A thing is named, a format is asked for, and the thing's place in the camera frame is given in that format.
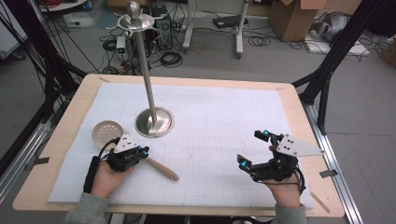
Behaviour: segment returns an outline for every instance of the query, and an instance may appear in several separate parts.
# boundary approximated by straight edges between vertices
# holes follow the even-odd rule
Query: wooden handle
[[[155,161],[152,158],[146,158],[146,161],[148,162],[148,164],[150,164],[152,167],[157,169],[159,172],[163,173],[163,175],[166,175],[172,180],[178,181],[178,175],[168,167],[160,164],[159,162]]]

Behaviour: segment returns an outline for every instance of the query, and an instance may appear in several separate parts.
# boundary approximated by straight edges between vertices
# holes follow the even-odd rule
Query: human hand
[[[106,161],[101,161],[95,179],[93,180],[91,194],[102,198],[108,198],[133,169],[134,166],[125,172],[113,171]]]
[[[275,181],[274,179],[263,180],[262,183],[271,190],[277,204],[280,206],[288,208],[301,207],[300,191],[298,189],[298,179],[296,175],[284,178],[281,181]]]

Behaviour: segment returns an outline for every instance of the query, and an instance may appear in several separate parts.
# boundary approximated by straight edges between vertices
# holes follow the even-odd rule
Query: white paper sheet
[[[311,31],[306,37],[305,46],[308,52],[310,53],[329,53],[330,51],[330,43],[326,42],[325,39],[317,35],[315,31]],[[353,46],[348,55],[356,55],[358,57],[368,56],[370,51],[367,50],[360,41],[356,41],[355,46]]]
[[[64,158],[49,202],[78,202],[91,158],[100,151],[92,141],[92,129],[110,119],[138,145],[149,147],[152,159],[179,175],[172,181],[141,161],[113,193],[112,203],[274,206],[269,189],[238,168],[236,155],[253,164],[268,162],[269,144],[255,138],[254,131],[290,133],[276,91],[156,85],[152,89],[155,105],[174,114],[173,130],[156,139],[139,135],[134,120],[149,107],[144,85],[102,84]],[[309,189],[302,203],[313,207]]]

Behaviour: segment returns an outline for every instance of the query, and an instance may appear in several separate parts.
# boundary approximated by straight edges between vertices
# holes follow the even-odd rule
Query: concrete floor
[[[99,22],[104,9],[95,8],[90,15]],[[196,18],[194,25],[215,28],[213,15]],[[247,28],[266,26],[265,18],[250,18]],[[271,32],[269,28],[259,30]],[[92,28],[73,30],[70,35],[92,63],[99,67],[105,51],[100,36],[108,30]],[[84,71],[93,68],[65,35],[64,44],[72,63]],[[293,49],[287,43],[271,39],[271,45],[253,47],[244,38],[244,54],[235,54],[234,35],[194,31],[193,43],[183,64],[177,68],[157,67],[152,76],[193,77],[291,83],[314,72],[325,55],[308,53],[303,46]],[[326,131],[343,175],[365,223],[396,221],[396,193],[392,178],[396,157],[395,95],[396,68],[384,63],[372,48],[361,62],[347,56],[332,78],[326,118]],[[44,101],[42,90],[29,60],[7,59],[0,62],[0,156],[3,156],[18,134]],[[12,208],[28,172],[23,172],[13,190],[0,204],[1,223],[61,222],[64,213],[22,212]],[[309,218],[308,223],[347,223],[343,218]]]

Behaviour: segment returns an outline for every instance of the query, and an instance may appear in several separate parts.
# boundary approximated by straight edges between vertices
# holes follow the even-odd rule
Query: round metal base
[[[157,122],[154,124],[152,123],[150,109],[144,110],[137,116],[134,126],[138,133],[148,138],[156,138],[162,137],[172,130],[175,124],[173,114],[162,107],[155,107],[155,112]]]

